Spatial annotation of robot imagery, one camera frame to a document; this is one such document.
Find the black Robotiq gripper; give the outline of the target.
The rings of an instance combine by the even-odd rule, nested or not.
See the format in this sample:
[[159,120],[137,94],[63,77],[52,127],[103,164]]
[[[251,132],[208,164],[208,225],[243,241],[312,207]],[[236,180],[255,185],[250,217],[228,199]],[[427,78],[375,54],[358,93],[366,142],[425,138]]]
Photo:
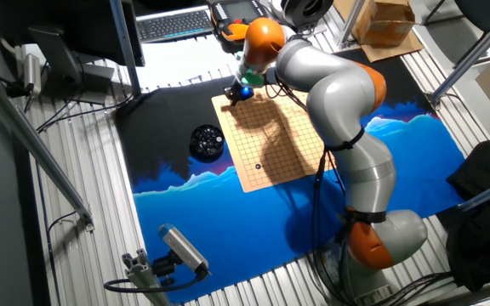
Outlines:
[[239,82],[234,82],[231,86],[224,89],[225,97],[229,100],[230,106],[238,105],[241,101],[250,99],[254,96],[254,90],[243,86]]

